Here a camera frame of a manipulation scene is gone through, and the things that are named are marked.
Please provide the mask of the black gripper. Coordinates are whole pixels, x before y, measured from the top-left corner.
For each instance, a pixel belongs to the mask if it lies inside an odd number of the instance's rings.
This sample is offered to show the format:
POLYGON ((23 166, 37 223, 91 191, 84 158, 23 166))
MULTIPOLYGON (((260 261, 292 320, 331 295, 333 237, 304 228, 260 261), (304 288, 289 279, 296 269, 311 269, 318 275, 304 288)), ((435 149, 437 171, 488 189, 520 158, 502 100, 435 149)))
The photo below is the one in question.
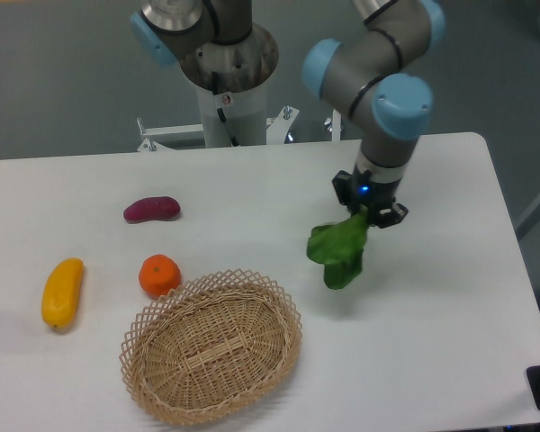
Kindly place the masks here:
POLYGON ((409 214, 409 209, 395 198, 405 171, 406 165, 381 166, 359 152, 352 175, 340 170, 332 185, 338 202, 349 212, 356 212, 357 198, 371 213, 369 224, 386 229, 402 223, 409 214))

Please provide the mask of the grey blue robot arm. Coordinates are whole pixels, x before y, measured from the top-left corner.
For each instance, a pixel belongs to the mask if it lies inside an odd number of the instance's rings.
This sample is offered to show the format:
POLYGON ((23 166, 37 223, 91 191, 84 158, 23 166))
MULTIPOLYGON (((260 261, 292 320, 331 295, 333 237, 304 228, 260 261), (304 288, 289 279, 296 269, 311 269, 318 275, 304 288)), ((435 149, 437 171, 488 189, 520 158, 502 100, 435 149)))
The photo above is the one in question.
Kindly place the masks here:
MULTIPOLYGON (((339 202, 352 213, 366 207, 368 223, 386 228, 407 215, 395 194, 433 106, 428 85, 403 69, 441 40, 446 19, 433 1, 358 1, 355 9, 364 36, 319 41, 301 78, 364 134, 353 170, 333 178, 339 202)), ((266 143, 265 85, 279 52, 249 1, 145 1, 130 26, 157 63, 177 64, 196 89, 208 147, 266 143)))

